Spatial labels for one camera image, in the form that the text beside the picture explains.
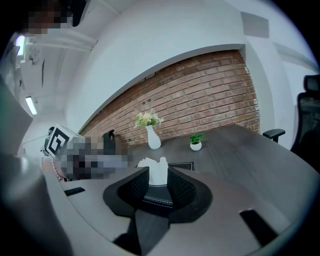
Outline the black leather tissue box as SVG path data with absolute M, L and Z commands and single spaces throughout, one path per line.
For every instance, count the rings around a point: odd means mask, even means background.
M 168 163 L 167 180 L 169 178 L 169 168 L 180 168 L 188 171 L 195 171 L 194 162 Z M 167 218 L 173 211 L 173 200 L 167 185 L 148 185 L 148 190 L 144 195 L 138 210 L 162 218 Z

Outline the ceiling light tube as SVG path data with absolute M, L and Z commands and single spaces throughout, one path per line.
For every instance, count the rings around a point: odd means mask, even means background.
M 37 113 L 37 110 L 36 110 L 36 108 L 35 108 L 35 104 L 34 104 L 34 102 L 33 102 L 32 97 L 31 97 L 31 96 L 27 96 L 27 97 L 25 98 L 25 101 L 26 101 L 26 104 L 27 104 L 27 106 L 28 106 L 31 114 L 32 114 L 33 116 L 34 116 L 34 115 L 37 115 L 38 113 Z

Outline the small potted green plant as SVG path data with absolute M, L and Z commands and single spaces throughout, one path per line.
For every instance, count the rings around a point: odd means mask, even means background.
M 193 134 L 189 137 L 190 139 L 190 148 L 193 151 L 199 151 L 202 148 L 201 139 L 203 138 L 202 133 Z

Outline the black mesh high-back chair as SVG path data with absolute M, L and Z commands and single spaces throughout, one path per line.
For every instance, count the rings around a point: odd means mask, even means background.
M 291 151 L 311 163 L 320 160 L 320 74 L 306 75 L 297 96 L 298 125 Z

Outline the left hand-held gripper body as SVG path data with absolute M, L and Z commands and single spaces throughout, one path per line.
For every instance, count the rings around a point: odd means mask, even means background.
M 51 127 L 44 144 L 46 157 L 59 161 L 67 181 L 108 179 L 126 169 L 131 157 L 115 136 L 115 155 L 104 155 L 103 135 L 81 136 L 64 126 Z

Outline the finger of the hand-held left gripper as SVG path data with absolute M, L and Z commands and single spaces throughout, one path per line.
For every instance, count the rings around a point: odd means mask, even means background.
M 115 155 L 116 154 L 116 142 L 114 129 L 106 132 L 102 136 L 103 140 L 103 154 L 104 155 Z

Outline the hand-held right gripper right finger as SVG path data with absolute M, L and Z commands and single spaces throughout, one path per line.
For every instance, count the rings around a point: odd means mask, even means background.
M 208 210 L 191 223 L 171 224 L 149 256 L 247 256 L 261 249 L 240 212 L 255 210 L 278 234 L 291 221 L 262 196 L 210 173 L 179 169 L 206 184 L 213 196 Z

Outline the white tissue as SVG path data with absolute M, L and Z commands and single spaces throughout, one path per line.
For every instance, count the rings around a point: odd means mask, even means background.
M 169 165 L 165 157 L 161 157 L 159 161 L 146 157 L 137 164 L 137 167 L 149 167 L 149 185 L 167 185 Z

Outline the white vase with flowers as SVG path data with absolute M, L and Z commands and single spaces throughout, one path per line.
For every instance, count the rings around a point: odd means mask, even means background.
M 153 108 L 140 112 L 135 116 L 134 128 L 145 128 L 147 132 L 147 142 L 152 150 L 157 150 L 161 147 L 161 140 L 154 131 L 154 126 L 164 122 L 162 117 L 159 117 Z

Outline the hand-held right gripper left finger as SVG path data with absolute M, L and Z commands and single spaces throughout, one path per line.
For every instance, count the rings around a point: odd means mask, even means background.
M 72 256 L 140 256 L 136 211 L 149 188 L 149 169 L 118 170 L 107 179 L 45 181 Z

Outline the person's left forearm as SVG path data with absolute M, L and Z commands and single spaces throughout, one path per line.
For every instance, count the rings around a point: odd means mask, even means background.
M 67 180 L 66 176 L 61 170 L 60 162 L 53 156 L 44 156 L 41 159 L 41 164 L 42 164 L 42 171 L 53 173 L 59 182 L 65 182 Z

